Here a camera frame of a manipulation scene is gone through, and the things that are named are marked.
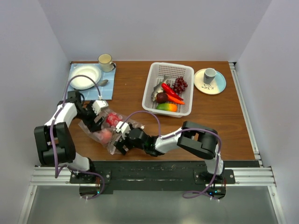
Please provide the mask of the clear zip top bag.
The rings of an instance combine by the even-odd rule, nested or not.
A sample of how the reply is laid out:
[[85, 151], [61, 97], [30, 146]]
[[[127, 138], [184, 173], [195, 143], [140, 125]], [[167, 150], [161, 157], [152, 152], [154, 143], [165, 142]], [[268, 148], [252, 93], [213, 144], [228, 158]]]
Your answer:
[[95, 121], [103, 120], [100, 126], [101, 130], [92, 133], [83, 121], [80, 121], [78, 125], [85, 134], [100, 143], [110, 154], [126, 154], [128, 151], [127, 146], [124, 146], [121, 150], [114, 146], [114, 143], [121, 138], [121, 134], [116, 132], [116, 126], [120, 121], [125, 121], [126, 118], [127, 116], [123, 114], [116, 113], [111, 109], [106, 109], [100, 112], [95, 119]]

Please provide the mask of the fake peach pink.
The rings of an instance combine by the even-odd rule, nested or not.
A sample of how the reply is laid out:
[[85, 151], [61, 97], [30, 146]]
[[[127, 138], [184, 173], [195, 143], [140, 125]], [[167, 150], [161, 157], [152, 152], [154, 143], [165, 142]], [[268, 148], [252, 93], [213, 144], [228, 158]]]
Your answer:
[[108, 129], [102, 129], [99, 133], [98, 133], [98, 138], [101, 144], [108, 144], [109, 141], [112, 139], [112, 132]]

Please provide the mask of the fake red bell pepper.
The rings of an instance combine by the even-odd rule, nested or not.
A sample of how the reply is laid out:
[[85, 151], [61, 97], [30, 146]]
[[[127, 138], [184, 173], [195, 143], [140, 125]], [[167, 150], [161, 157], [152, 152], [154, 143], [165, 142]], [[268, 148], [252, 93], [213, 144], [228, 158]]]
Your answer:
[[110, 127], [116, 127], [120, 121], [121, 119], [115, 112], [109, 113], [106, 118], [106, 123], [108, 123]]

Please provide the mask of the fake mango green orange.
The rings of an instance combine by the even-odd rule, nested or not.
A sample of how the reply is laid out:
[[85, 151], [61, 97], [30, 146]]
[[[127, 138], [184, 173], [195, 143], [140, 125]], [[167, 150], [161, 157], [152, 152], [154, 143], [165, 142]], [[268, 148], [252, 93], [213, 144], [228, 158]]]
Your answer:
[[162, 103], [156, 107], [157, 110], [163, 110], [168, 112], [176, 112], [177, 108], [178, 107], [176, 104], [171, 104], [171, 103]]

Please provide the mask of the fake dark purple fruit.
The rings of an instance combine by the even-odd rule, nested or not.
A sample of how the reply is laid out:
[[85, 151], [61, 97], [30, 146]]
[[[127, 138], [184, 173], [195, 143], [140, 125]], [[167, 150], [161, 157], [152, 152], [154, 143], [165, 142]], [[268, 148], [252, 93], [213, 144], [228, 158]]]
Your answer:
[[156, 102], [159, 104], [166, 103], [168, 101], [168, 95], [165, 92], [160, 92], [156, 95]]

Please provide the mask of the fake fish grey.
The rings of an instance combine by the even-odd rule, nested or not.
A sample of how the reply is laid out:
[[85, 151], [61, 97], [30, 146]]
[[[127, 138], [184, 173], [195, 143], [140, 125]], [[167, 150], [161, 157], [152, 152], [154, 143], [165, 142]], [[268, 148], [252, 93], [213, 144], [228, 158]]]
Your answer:
[[162, 88], [162, 83], [166, 84], [166, 81], [170, 79], [170, 76], [166, 76], [164, 75], [164, 79], [163, 81], [161, 81], [158, 85], [156, 85], [154, 88], [153, 88], [153, 92], [151, 94], [151, 100], [152, 102], [155, 102], [156, 101], [156, 98], [157, 98], [157, 94], [158, 93], [161, 93], [164, 91], [164, 89]]

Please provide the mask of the fake carrot orange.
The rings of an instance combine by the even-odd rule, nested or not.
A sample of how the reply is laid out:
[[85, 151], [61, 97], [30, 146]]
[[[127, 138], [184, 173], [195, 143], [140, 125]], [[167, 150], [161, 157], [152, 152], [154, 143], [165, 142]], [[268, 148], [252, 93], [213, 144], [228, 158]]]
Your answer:
[[167, 97], [168, 97], [168, 101], [170, 102], [173, 102], [173, 103], [176, 103], [176, 104], [179, 104], [179, 105], [184, 105], [185, 103], [182, 101], [182, 100], [179, 100], [169, 94], [167, 94]]

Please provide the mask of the fake red chili pepper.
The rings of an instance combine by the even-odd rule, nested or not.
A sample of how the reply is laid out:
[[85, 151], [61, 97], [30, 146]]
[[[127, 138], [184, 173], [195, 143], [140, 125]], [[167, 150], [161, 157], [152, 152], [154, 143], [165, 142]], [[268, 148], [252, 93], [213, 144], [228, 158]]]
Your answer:
[[166, 83], [162, 83], [161, 86], [162, 86], [162, 88], [165, 90], [165, 92], [167, 94], [171, 95], [172, 97], [174, 97], [174, 98], [176, 98], [178, 100], [183, 101], [183, 99], [179, 95], [177, 95], [175, 93], [175, 91], [171, 87], [169, 87]]

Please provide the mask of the fake purple grapes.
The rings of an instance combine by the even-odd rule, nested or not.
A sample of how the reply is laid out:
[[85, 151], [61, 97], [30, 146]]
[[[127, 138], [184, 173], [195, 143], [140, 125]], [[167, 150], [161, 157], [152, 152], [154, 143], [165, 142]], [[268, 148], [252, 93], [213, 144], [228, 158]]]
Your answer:
[[176, 78], [175, 83], [172, 85], [172, 89], [175, 91], [176, 94], [181, 94], [186, 90], [187, 87], [188, 84], [183, 77]]

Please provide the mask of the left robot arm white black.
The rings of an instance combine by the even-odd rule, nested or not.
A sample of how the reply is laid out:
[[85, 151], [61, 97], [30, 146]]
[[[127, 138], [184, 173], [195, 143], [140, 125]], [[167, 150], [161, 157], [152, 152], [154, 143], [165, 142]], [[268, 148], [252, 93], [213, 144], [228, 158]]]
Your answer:
[[84, 103], [78, 90], [65, 94], [52, 118], [34, 129], [34, 136], [40, 163], [53, 166], [56, 178], [67, 168], [76, 179], [92, 183], [99, 175], [91, 159], [76, 152], [69, 126], [74, 119], [80, 119], [89, 132], [100, 131], [105, 119], [97, 116], [108, 108], [108, 103], [102, 98]]

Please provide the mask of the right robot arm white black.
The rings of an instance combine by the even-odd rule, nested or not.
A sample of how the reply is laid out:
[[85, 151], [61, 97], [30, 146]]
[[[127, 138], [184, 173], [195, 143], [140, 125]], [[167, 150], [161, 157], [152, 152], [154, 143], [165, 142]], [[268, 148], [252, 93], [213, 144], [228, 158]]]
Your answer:
[[224, 179], [224, 163], [221, 159], [222, 141], [216, 130], [185, 121], [176, 131], [161, 136], [150, 136], [140, 127], [131, 123], [119, 122], [116, 126], [118, 137], [113, 146], [122, 154], [132, 148], [143, 150], [146, 154], [158, 157], [171, 150], [182, 148], [205, 161], [203, 176], [213, 183]]

